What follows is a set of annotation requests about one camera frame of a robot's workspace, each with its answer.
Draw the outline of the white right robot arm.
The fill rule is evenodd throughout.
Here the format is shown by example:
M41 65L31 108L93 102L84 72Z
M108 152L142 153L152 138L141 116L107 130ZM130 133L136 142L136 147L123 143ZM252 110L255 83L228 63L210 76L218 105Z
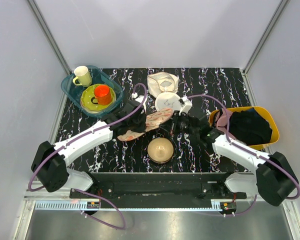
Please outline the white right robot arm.
M184 112L175 111L168 122L171 134L190 135L209 153L226 157L249 170L249 173L229 173L217 185L220 197L226 199L234 193L259 195L275 207L300 197L299 181L282 153L253 149Z

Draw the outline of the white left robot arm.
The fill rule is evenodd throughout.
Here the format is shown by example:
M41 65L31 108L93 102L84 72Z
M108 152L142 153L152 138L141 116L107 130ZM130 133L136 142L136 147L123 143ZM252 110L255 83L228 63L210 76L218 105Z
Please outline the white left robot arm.
M70 169L69 165L91 149L112 141L128 130L145 131L145 102L146 97L139 96L69 139L54 144L42 142L30 167L33 175L29 180L28 190L36 192L45 189L53 193L65 187L78 189L85 197L93 198L98 193L98 186L91 175Z

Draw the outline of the pink floral mesh laundry bag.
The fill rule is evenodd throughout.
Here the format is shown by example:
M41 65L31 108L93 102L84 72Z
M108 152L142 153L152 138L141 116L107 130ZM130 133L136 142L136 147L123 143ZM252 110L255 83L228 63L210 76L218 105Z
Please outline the pink floral mesh laundry bag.
M145 131L138 133L136 131L128 130L125 134L119 135L117 139L121 142L129 142L135 140L145 133L158 129L161 124L167 122L173 115L172 108L163 108L157 112L149 114L146 116Z

